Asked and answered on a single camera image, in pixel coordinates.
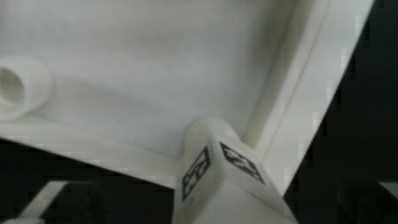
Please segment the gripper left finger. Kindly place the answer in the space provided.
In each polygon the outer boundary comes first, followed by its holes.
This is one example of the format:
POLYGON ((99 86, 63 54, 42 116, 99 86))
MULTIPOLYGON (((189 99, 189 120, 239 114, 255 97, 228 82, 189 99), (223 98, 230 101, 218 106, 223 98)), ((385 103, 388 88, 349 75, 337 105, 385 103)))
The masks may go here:
POLYGON ((51 181, 12 224, 109 224, 102 184, 97 181, 51 181))

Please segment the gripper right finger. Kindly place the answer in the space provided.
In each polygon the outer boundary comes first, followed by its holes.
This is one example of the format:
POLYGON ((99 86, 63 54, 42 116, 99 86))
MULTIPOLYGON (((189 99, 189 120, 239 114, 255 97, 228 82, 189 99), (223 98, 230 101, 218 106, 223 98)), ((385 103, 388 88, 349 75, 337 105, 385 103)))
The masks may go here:
POLYGON ((338 224, 398 224, 398 182, 346 182, 338 192, 338 224))

